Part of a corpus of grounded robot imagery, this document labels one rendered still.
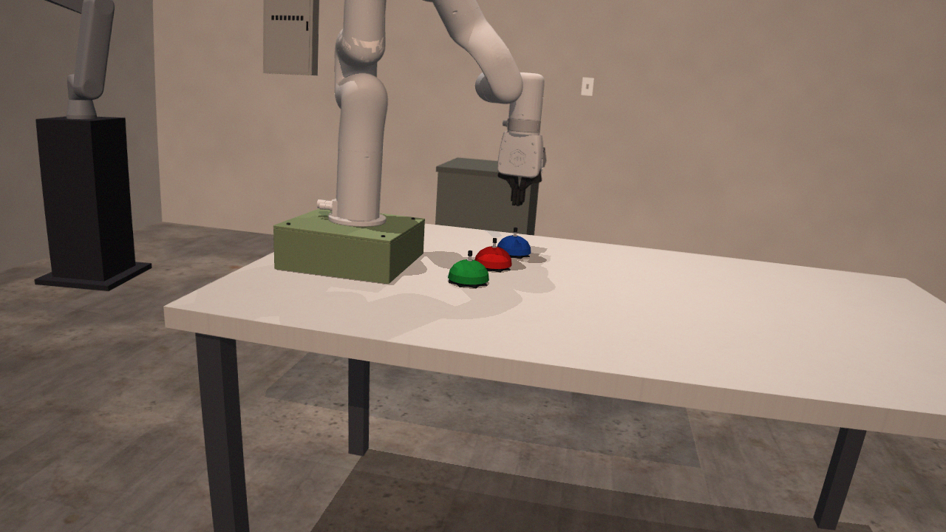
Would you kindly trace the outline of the green dome bell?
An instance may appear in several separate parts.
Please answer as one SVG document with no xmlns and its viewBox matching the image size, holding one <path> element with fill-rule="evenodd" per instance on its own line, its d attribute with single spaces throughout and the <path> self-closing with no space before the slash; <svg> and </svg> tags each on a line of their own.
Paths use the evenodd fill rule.
<svg viewBox="0 0 946 532">
<path fill-rule="evenodd" d="M 482 263 L 471 259 L 472 251 L 469 251 L 469 258 L 457 262 L 449 270 L 449 283 L 458 285 L 458 287 L 479 287 L 487 286 L 489 282 L 488 271 Z"/>
</svg>

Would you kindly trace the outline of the blue bell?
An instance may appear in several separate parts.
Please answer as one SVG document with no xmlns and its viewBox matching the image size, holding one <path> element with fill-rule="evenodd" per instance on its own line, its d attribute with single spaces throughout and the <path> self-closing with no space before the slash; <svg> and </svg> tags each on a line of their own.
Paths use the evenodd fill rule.
<svg viewBox="0 0 946 532">
<path fill-rule="evenodd" d="M 531 246 L 528 240 L 517 235 L 517 227 L 514 227 L 514 235 L 501 239 L 497 246 L 506 250 L 510 257 L 517 257 L 517 259 L 531 255 Z"/>
</svg>

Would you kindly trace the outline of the red bell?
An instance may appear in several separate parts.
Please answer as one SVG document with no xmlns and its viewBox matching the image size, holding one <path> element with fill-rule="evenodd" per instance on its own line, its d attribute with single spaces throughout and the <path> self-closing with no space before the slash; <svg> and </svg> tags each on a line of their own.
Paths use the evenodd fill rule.
<svg viewBox="0 0 946 532">
<path fill-rule="evenodd" d="M 511 267 L 509 253 L 501 247 L 497 247 L 496 243 L 497 238 L 493 238 L 493 245 L 477 252 L 475 261 L 482 263 L 487 270 L 496 270 L 496 272 L 511 270 L 509 269 Z"/>
</svg>

